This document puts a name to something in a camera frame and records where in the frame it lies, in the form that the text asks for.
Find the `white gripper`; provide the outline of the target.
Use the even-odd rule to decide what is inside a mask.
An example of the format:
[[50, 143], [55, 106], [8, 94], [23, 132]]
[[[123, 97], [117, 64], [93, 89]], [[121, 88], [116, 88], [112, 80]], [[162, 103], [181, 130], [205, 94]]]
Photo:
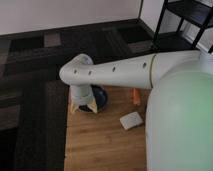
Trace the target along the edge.
[[89, 103], [88, 108], [93, 113], [98, 113], [96, 100], [94, 99], [92, 87], [90, 85], [71, 85], [70, 86], [71, 98], [71, 113], [75, 113], [79, 105], [75, 103]]

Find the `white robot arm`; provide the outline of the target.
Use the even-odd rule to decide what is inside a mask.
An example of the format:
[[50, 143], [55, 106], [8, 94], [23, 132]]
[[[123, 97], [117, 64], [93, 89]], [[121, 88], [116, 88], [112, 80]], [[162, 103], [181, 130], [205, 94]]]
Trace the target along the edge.
[[213, 55], [198, 50], [153, 53], [95, 64], [79, 54], [63, 65], [71, 108], [96, 110], [92, 86], [148, 89], [147, 171], [213, 171]]

